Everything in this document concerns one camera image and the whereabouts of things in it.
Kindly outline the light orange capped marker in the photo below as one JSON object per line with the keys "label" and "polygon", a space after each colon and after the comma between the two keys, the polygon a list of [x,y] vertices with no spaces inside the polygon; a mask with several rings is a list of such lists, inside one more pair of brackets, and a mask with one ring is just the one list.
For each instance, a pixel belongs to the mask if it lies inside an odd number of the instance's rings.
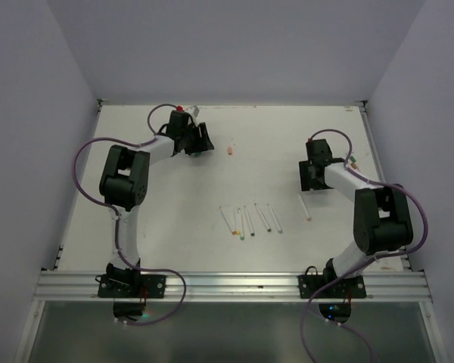
{"label": "light orange capped marker", "polygon": [[300,200],[300,204],[302,206],[302,209],[303,209],[303,213],[305,215],[305,218],[306,220],[309,222],[312,220],[312,216],[309,212],[309,209],[307,208],[307,205],[306,205],[306,202],[305,200],[303,199],[303,196],[301,194],[298,194],[298,197],[299,197],[299,200]]}

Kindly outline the yellow marker pen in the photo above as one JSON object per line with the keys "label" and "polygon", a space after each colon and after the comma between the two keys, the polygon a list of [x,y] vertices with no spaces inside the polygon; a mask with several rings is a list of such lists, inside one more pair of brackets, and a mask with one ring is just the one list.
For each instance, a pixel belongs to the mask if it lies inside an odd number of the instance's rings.
{"label": "yellow marker pen", "polygon": [[234,230],[234,233],[236,235],[239,235],[240,234],[240,213],[239,213],[239,208],[238,208],[238,205],[234,205],[234,227],[235,227],[235,230]]}

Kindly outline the green marker pen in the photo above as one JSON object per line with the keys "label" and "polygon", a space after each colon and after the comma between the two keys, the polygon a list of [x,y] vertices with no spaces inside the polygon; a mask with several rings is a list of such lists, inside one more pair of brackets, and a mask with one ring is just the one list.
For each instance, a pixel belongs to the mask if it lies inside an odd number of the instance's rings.
{"label": "green marker pen", "polygon": [[243,216],[243,212],[240,207],[238,207],[237,212],[238,212],[238,221],[239,221],[238,234],[239,234],[240,240],[245,240],[244,216]]}

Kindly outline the teal marker pen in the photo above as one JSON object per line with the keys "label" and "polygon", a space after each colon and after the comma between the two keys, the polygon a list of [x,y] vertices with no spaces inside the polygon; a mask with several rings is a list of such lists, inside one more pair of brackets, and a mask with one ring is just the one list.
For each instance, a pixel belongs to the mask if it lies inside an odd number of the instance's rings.
{"label": "teal marker pen", "polygon": [[245,219],[246,219],[246,222],[247,222],[247,229],[249,231],[249,235],[251,237],[254,237],[255,236],[255,230],[253,228],[253,223],[252,223],[252,220],[251,220],[251,217],[250,217],[250,213],[249,213],[248,208],[246,206],[244,206],[243,209],[244,209],[244,216],[245,216]]}

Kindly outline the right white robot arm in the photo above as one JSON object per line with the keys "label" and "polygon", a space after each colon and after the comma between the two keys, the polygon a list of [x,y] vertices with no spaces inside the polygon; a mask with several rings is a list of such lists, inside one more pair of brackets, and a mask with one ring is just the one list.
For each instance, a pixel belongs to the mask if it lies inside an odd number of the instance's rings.
{"label": "right white robot arm", "polygon": [[307,160],[299,162],[302,191],[335,189],[353,202],[353,242],[329,259],[323,270],[322,288],[340,296],[349,287],[347,272],[378,253],[389,253],[411,244],[412,220],[406,195],[394,187],[372,185],[357,178],[341,158],[332,156],[325,139],[308,140]]}

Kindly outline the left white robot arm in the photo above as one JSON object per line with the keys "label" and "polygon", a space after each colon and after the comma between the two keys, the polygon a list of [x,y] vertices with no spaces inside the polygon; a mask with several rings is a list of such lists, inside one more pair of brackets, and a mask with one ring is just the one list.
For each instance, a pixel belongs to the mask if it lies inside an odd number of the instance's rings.
{"label": "left white robot arm", "polygon": [[181,152],[192,155],[214,149],[206,124],[197,121],[199,113],[197,106],[179,107],[170,113],[169,122],[152,143],[110,147],[99,184],[114,218],[113,254],[106,272],[119,274],[115,287],[124,296],[135,296],[142,287],[141,277],[132,271],[140,266],[138,212],[147,195],[150,167]]}

